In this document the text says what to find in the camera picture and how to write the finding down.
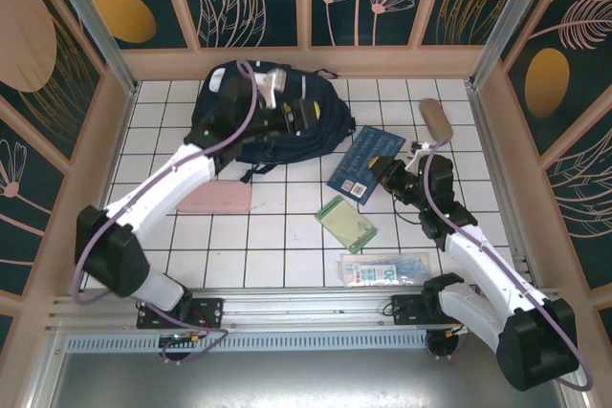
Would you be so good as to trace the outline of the tan glasses case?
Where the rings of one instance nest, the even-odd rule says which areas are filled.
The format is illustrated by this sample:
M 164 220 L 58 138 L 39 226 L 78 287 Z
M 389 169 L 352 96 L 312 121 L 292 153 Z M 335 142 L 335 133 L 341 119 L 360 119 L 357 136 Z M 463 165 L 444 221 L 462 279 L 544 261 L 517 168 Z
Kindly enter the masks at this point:
M 453 130 L 441 103 L 434 98 L 424 98 L 419 104 L 429 134 L 436 142 L 448 142 L 453 137 Z

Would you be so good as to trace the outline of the navy blue backpack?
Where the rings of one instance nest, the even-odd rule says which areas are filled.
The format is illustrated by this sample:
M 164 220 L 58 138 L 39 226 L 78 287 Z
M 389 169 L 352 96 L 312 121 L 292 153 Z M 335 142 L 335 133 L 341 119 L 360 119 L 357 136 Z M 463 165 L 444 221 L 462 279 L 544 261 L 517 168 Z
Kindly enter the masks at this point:
M 286 144 L 286 148 L 280 152 L 276 162 L 248 163 L 241 160 L 250 168 L 241 178 L 242 183 L 250 183 L 255 175 L 264 175 L 272 171 L 278 165 L 291 164 L 319 158 L 333 153 L 337 146 L 345 138 L 355 132 L 356 122 L 352 117 L 347 103 L 342 100 L 330 79 L 321 75 L 321 71 L 306 72 L 295 69 L 288 64 L 278 64 L 268 61 L 250 61 L 250 68 L 255 73 L 266 73 L 275 68 L 281 68 L 287 73 L 285 90 L 281 95 L 286 97 L 301 97 L 315 100 L 320 106 L 319 120 L 309 120 L 309 128 L 296 141 Z M 237 61 L 230 61 L 219 65 L 209 73 L 201 88 L 199 99 L 207 93 L 216 94 L 219 92 L 221 83 L 232 76 L 240 75 L 251 79 L 239 70 Z M 215 172 L 219 173 L 227 164 L 219 164 L 214 160 Z

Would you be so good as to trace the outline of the right aluminium corner post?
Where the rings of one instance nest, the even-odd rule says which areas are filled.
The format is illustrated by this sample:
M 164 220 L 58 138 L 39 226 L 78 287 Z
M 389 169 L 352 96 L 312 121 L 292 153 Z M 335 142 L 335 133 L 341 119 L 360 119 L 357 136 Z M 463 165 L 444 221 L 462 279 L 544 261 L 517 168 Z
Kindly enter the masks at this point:
M 476 93 L 486 83 L 532 2 L 533 0 L 507 1 L 470 75 L 468 86 L 470 90 Z

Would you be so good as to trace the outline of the aluminium side rail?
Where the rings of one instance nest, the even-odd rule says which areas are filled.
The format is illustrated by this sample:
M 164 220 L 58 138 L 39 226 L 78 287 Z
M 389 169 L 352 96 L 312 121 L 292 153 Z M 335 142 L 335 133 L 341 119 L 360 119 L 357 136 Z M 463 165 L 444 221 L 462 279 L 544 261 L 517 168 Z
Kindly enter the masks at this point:
M 514 197 L 510 178 L 503 162 L 502 154 L 487 109 L 479 93 L 467 88 L 470 108 L 481 139 L 484 156 L 492 178 L 492 187 L 497 199 L 501 219 L 506 230 L 512 259 L 519 264 L 517 270 L 537 287 L 541 286 L 541 276 L 533 259 L 533 251 L 527 240 L 519 209 Z

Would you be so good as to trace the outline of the grey metal sheet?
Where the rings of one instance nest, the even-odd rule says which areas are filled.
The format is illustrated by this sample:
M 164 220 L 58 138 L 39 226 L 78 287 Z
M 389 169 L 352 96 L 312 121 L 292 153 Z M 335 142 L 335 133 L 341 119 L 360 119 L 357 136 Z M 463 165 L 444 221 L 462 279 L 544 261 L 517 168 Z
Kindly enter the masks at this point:
M 154 354 L 71 354 L 52 408 L 574 408 L 556 384 L 516 391 L 478 344 L 422 350 L 212 353 L 179 367 Z

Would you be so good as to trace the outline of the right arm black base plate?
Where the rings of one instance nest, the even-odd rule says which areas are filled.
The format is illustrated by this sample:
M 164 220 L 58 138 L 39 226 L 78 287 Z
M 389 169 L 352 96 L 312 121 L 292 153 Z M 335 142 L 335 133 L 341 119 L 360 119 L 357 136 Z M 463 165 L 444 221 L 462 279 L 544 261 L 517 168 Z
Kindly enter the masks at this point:
M 417 294 L 392 295 L 391 310 L 396 326 L 449 329 L 458 325 L 455 319 L 429 308 L 422 296 Z

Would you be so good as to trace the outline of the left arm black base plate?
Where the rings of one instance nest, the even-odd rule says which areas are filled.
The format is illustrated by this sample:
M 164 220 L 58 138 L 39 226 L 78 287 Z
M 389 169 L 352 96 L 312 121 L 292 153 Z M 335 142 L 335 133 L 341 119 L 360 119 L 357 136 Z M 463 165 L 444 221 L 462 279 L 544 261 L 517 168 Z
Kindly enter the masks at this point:
M 169 330 L 183 327 L 152 311 L 142 302 L 138 302 L 136 306 L 138 309 L 136 327 L 139 330 Z M 221 298 L 187 299 L 182 300 L 173 310 L 166 311 L 165 314 L 175 321 L 186 323 L 186 328 L 219 329 L 223 307 Z

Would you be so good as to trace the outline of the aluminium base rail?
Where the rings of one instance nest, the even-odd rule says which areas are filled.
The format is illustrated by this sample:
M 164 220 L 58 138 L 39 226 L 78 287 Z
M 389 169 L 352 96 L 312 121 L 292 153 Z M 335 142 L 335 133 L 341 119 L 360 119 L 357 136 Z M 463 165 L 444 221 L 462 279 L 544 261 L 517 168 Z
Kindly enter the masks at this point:
M 221 327 L 230 332 L 390 330 L 383 307 L 394 295 L 419 295 L 420 287 L 196 289 L 195 299 L 221 298 Z M 134 333 L 136 301 L 106 296 L 80 306 L 69 296 L 53 299 L 47 332 Z

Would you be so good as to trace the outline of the green notebook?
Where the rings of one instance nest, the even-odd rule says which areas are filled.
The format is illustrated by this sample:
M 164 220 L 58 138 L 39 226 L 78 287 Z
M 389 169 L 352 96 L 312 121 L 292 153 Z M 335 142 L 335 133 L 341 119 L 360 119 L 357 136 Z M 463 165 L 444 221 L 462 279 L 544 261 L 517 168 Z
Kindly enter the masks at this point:
M 342 196 L 336 196 L 317 214 L 317 221 L 351 254 L 360 252 L 377 235 L 376 227 Z

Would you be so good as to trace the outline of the pink pencil case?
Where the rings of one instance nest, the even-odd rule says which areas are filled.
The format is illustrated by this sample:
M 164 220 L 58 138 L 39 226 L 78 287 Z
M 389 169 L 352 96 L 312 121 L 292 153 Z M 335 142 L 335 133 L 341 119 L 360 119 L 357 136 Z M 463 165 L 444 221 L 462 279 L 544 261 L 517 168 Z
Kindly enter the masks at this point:
M 191 214 L 246 213 L 251 209 L 251 185 L 225 180 L 204 183 L 184 197 L 175 208 Z

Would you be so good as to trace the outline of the clear packet of blue masks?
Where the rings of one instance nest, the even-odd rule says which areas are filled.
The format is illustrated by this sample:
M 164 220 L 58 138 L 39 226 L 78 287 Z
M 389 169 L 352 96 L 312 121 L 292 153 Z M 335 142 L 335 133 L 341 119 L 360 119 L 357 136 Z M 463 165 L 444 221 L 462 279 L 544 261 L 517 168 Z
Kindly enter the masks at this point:
M 342 254 L 339 277 L 345 287 L 422 285 L 432 277 L 426 252 Z

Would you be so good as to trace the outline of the dark blue notebook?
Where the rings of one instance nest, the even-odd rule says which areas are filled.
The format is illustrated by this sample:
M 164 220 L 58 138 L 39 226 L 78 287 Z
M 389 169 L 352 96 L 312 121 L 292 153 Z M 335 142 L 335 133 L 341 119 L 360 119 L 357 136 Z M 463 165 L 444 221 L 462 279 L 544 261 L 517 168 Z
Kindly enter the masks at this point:
M 363 126 L 327 185 L 358 204 L 366 204 L 378 183 L 368 163 L 378 156 L 395 157 L 405 138 L 372 126 Z

